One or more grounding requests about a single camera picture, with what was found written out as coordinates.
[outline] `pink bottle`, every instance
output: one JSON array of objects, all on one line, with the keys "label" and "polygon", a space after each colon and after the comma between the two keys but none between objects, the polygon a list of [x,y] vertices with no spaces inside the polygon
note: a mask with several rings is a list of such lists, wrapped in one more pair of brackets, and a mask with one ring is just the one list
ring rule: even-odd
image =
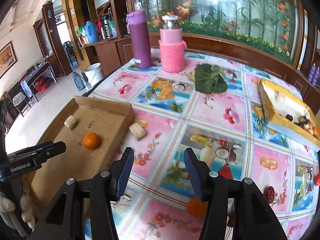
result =
[{"label": "pink bottle", "polygon": [[160,29],[161,66],[166,72],[179,72],[184,69],[184,49],[186,43],[182,40],[182,28],[178,16],[164,15]]},{"label": "pink bottle", "polygon": [[140,10],[127,15],[131,44],[137,68],[149,68],[152,65],[146,11]]}]

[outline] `purple thermos bottle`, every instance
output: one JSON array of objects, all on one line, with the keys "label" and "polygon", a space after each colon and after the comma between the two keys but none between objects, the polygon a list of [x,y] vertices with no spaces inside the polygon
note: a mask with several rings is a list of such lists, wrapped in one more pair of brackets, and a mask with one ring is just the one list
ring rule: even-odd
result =
[{"label": "purple thermos bottle", "polygon": [[129,13],[127,19],[137,68],[151,67],[152,59],[146,11],[143,9]]},{"label": "purple thermos bottle", "polygon": [[313,78],[313,75],[315,74],[315,71],[316,71],[316,64],[313,63],[311,65],[311,68],[310,68],[310,72],[309,72],[309,75],[308,75],[308,80],[311,82],[312,81],[312,78]]},{"label": "purple thermos bottle", "polygon": [[315,70],[315,74],[313,75],[312,81],[311,81],[311,85],[315,85],[319,79],[320,76],[320,69],[317,67]]}]

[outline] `green grass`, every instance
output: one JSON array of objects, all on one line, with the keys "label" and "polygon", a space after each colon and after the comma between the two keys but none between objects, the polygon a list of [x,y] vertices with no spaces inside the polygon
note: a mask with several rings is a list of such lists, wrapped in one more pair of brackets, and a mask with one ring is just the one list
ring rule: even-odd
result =
[{"label": "green grass", "polygon": [[[215,25],[211,24],[197,24],[191,22],[188,23],[181,23],[181,27],[184,33],[192,33],[192,34],[199,34],[199,35],[206,35],[206,36],[213,36],[218,38],[223,38],[231,41],[237,41],[242,44],[246,44],[248,46],[254,47],[256,49],[262,50],[266,53],[269,53],[279,59],[283,60],[286,63],[292,64],[290,59],[290,55],[286,55],[286,51],[282,48],[276,47],[273,44],[268,43],[267,41],[263,41],[258,37],[247,37],[241,33],[232,33],[226,32],[224,30],[217,30]],[[149,32],[159,32],[160,26],[152,25],[151,23],[148,24]]]}]

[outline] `white bucket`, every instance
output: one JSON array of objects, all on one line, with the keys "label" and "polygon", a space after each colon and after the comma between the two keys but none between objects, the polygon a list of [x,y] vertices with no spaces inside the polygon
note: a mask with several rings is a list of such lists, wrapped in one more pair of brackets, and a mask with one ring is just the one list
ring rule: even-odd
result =
[{"label": "white bucket", "polygon": [[88,82],[91,86],[97,84],[101,79],[104,78],[101,63],[92,64],[90,67],[86,68],[84,73],[88,78]]}]

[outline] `silver screw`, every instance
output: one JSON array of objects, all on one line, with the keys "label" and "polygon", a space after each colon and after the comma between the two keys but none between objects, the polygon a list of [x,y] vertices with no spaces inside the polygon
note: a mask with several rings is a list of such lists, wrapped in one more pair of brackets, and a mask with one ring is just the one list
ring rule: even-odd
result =
[{"label": "silver screw", "polygon": [[250,178],[244,178],[244,182],[246,183],[246,184],[248,184],[248,185],[250,185],[250,184],[252,184],[252,179],[250,179]]},{"label": "silver screw", "polygon": [[216,178],[216,177],[218,177],[218,173],[216,171],[210,171],[209,172],[209,176],[213,177],[213,178]]},{"label": "silver screw", "polygon": [[109,171],[102,171],[102,172],[100,173],[100,176],[101,176],[101,177],[108,177],[109,174],[110,174]]},{"label": "silver screw", "polygon": [[71,184],[73,184],[75,182],[75,179],[74,178],[69,178],[69,179],[67,179],[67,181],[66,181],[66,183],[68,184],[68,185],[71,185]]}]

